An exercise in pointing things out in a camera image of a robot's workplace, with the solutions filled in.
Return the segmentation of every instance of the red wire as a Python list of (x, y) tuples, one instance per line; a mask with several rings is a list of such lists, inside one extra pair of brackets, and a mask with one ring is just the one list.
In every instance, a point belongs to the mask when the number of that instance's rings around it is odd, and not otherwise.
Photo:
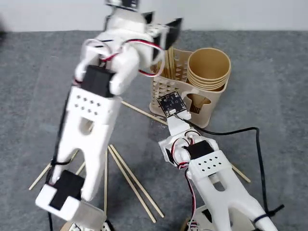
[[(124, 44), (125, 43), (129, 43), (129, 42), (142, 42), (142, 43), (145, 43), (145, 44), (150, 44), (152, 46), (155, 46), (156, 48), (158, 48), (159, 50), (162, 50), (162, 48), (160, 46), (158, 46), (157, 44), (153, 43), (153, 42), (150, 42), (150, 41), (147, 41), (147, 40), (143, 40), (143, 39), (136, 39), (136, 38), (133, 38), (133, 39), (129, 39), (129, 40), (126, 40), (122, 43), (121, 45), (121, 49), (123, 48)], [(120, 54), (119, 52), (109, 56), (108, 58), (106, 59), (101, 59), (103, 62), (107, 62), (107, 61), (111, 61), (116, 55)], [(143, 75), (147, 75), (147, 76), (155, 76), (156, 74), (152, 74), (152, 73), (148, 73), (148, 72), (145, 72), (145, 71), (142, 71), (142, 70), (139, 70), (139, 72)]]

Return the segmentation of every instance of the paper cup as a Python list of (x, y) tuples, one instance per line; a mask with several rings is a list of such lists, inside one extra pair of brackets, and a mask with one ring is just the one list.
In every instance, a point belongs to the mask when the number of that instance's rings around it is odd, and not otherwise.
[(204, 84), (200, 84), (198, 82), (196, 82), (194, 79), (191, 78), (190, 75), (187, 75), (187, 79), (189, 81), (189, 83), (197, 88), (200, 88), (202, 90), (210, 90), (210, 91), (213, 91), (213, 90), (216, 90), (218, 88), (220, 88), (221, 86), (225, 85), (225, 81), (219, 83), (219, 84), (216, 84), (216, 85), (204, 85)]
[(221, 50), (202, 48), (190, 55), (188, 70), (201, 81), (219, 81), (230, 75), (231, 61)]
[(193, 78), (193, 76), (191, 75), (191, 73), (187, 74), (187, 78), (192, 81), (194, 83), (194, 85), (196, 85), (196, 87), (200, 86), (203, 88), (215, 88), (215, 87), (220, 87), (221, 85), (225, 84), (228, 78), (223, 79), (222, 81), (219, 82), (215, 82), (215, 83), (206, 83), (200, 80), (197, 80), (195, 78)]

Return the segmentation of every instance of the wooden stick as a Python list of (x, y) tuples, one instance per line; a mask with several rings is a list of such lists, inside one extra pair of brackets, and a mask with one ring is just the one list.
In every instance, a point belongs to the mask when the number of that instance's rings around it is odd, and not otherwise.
[[(75, 156), (77, 155), (79, 150), (77, 150), (72, 158), (71, 158), (71, 161), (73, 161), (73, 159), (75, 158)], [(51, 164), (47, 164), (47, 166), (44, 168), (44, 170), (39, 174), (39, 176), (35, 179), (35, 181), (31, 184), (31, 186), (29, 187), (29, 190), (32, 190), (36, 185), (37, 183), (43, 178), (43, 176), (48, 172), (48, 170), (51, 168)]]
[(46, 174), (46, 172), (48, 172), (48, 170), (51, 168), (51, 164), (47, 164), (47, 166), (44, 168), (44, 170), (39, 174), (39, 176), (36, 178), (36, 180), (31, 184), (31, 186), (29, 187), (29, 190), (32, 190), (34, 188), (34, 186), (36, 186), (36, 184), (40, 181), (40, 179), (42, 179), (42, 177)]
[[(156, 121), (158, 121), (158, 122), (160, 122), (160, 123), (162, 123), (162, 124), (168, 126), (168, 123), (165, 122), (164, 120), (158, 119), (158, 118), (156, 118), (155, 116), (153, 116), (153, 115), (151, 115), (151, 114), (149, 114), (149, 113), (147, 113), (147, 112), (144, 112), (143, 110), (141, 110), (141, 109), (139, 109), (139, 108), (137, 108), (137, 107), (135, 107), (135, 106), (133, 106), (133, 105), (131, 105), (131, 104), (125, 102), (125, 101), (122, 101), (122, 103), (123, 103), (125, 106), (130, 107), (131, 109), (133, 109), (133, 110), (135, 110), (135, 111), (137, 111), (137, 112), (139, 112), (139, 113), (141, 113), (141, 114), (143, 114), (143, 115), (145, 115), (145, 116), (147, 116), (147, 117), (149, 117), (149, 118), (152, 118), (152, 119), (154, 119), (154, 120), (156, 120)], [(251, 180), (250, 180), (244, 173), (242, 173), (237, 167), (235, 167), (234, 165), (232, 165), (232, 168), (233, 168), (233, 170), (234, 170), (237, 174), (239, 174), (245, 181), (247, 181), (248, 183), (251, 183)]]
[(139, 186), (139, 188), (143, 191), (144, 195), (149, 199), (149, 201), (151, 202), (151, 204), (153, 205), (153, 207), (156, 209), (156, 211), (159, 213), (159, 215), (164, 218), (164, 214), (162, 213), (162, 211), (159, 209), (159, 207), (157, 206), (157, 204), (154, 202), (154, 200), (151, 198), (151, 196), (148, 194), (148, 192), (145, 190), (145, 188), (141, 185), (141, 183), (139, 182), (139, 180), (136, 178), (136, 176), (132, 173), (132, 171), (130, 170), (130, 168), (127, 166), (127, 164), (125, 163), (125, 161), (123, 160), (123, 158), (121, 157), (121, 155), (117, 152), (117, 150), (115, 149), (115, 147), (111, 144), (110, 145), (111, 149), (114, 151), (114, 153), (116, 154), (117, 158), (120, 160), (120, 162), (122, 163), (122, 165), (124, 166), (124, 168), (126, 169), (126, 171), (130, 174), (130, 176), (133, 178), (133, 180), (136, 182), (136, 184)]
[(86, 165), (86, 162), (83, 162), (82, 165), (80, 166), (80, 168), (77, 170), (76, 175), (79, 175), (81, 173), (81, 171), (83, 170), (85, 165)]
[(127, 180), (127, 182), (129, 183), (130, 187), (132, 188), (132, 190), (134, 191), (134, 193), (136, 194), (136, 196), (138, 197), (140, 203), (142, 204), (143, 208), (145, 209), (145, 211), (148, 213), (149, 217), (151, 218), (153, 223), (156, 223), (156, 220), (153, 216), (153, 214), (151, 213), (151, 211), (149, 210), (148, 206), (145, 204), (144, 200), (142, 199), (142, 197), (140, 196), (139, 192), (137, 191), (136, 187), (133, 185), (133, 183), (131, 182), (131, 180), (129, 179), (128, 175), (126, 174), (126, 172), (124, 171), (123, 167), (121, 166), (119, 160), (117, 159), (117, 157), (115, 156), (113, 150), (110, 148), (110, 146), (108, 146), (108, 150), (111, 153), (113, 159), (115, 160), (116, 164), (118, 165), (119, 169), (121, 170), (122, 174), (124, 175), (125, 179)]
[(232, 169), (234, 170), (234, 172), (236, 172), (237, 174), (239, 174), (245, 181), (247, 181), (248, 183), (251, 183), (251, 180), (245, 176), (244, 173), (242, 173), (236, 166), (234, 166), (233, 164), (232, 165)]
[(108, 187), (108, 152), (105, 152), (105, 176), (104, 176), (104, 211), (107, 216), (107, 187)]
[(131, 109), (133, 109), (133, 110), (135, 110), (135, 111), (137, 111), (137, 112), (139, 112), (139, 113), (141, 113), (141, 114), (143, 114), (143, 115), (145, 115), (145, 116), (147, 116), (147, 117), (149, 117), (149, 118), (151, 118), (153, 120), (156, 120), (156, 121), (158, 121), (158, 122), (168, 126), (168, 123), (166, 121), (164, 121), (162, 119), (159, 119), (159, 118), (156, 118), (154, 115), (151, 115), (151, 114), (149, 114), (149, 113), (147, 113), (147, 112), (145, 112), (145, 111), (143, 111), (143, 110), (141, 110), (141, 109), (139, 109), (139, 108), (137, 108), (137, 107), (127, 103), (127, 102), (125, 102), (125, 101), (122, 101), (122, 103), (125, 106), (130, 107)]

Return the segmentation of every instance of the circuit board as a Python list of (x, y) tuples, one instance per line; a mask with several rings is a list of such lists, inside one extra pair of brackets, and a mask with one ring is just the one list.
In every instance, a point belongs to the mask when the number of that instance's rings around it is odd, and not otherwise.
[(159, 97), (157, 101), (167, 118), (187, 109), (177, 91)]

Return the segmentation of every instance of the black cable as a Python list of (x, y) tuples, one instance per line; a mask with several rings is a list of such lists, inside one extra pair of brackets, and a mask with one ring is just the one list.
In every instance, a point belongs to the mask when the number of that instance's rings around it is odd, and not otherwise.
[(52, 217), (51, 217), (51, 213), (50, 212), (48, 212), (48, 221), (49, 221), (49, 229), (51, 231), (53, 231)]
[(261, 185), (262, 185), (262, 196), (263, 196), (263, 204), (264, 204), (264, 211), (266, 214), (256, 218), (254, 220), (254, 223), (256, 223), (257, 221), (259, 221), (260, 219), (264, 218), (264, 217), (273, 217), (278, 211), (280, 211), (281, 209), (284, 208), (284, 205), (280, 205), (279, 207), (277, 207), (274, 210), (269, 210), (268, 207), (268, 201), (267, 201), (267, 194), (266, 194), (266, 183), (265, 183), (265, 171), (264, 171), (264, 165), (263, 165), (263, 160), (262, 160), (262, 153), (261, 153), (261, 146), (260, 146), (260, 129), (257, 127), (250, 127), (250, 128), (244, 128), (244, 129), (240, 129), (240, 130), (236, 130), (236, 131), (230, 131), (230, 132), (212, 132), (212, 131), (208, 131), (205, 130), (197, 125), (195, 125), (194, 123), (186, 120), (186, 119), (182, 119), (180, 117), (178, 117), (177, 115), (175, 115), (176, 118), (188, 123), (189, 125), (197, 128), (200, 131), (203, 131), (204, 133), (210, 134), (210, 135), (215, 135), (215, 136), (227, 136), (227, 135), (232, 135), (232, 134), (237, 134), (237, 133), (241, 133), (241, 132), (246, 132), (246, 131), (251, 131), (251, 130), (255, 130), (256, 131), (256, 143), (257, 143), (257, 154), (258, 154), (258, 159), (259, 159), (259, 165), (260, 165), (260, 173), (261, 173)]

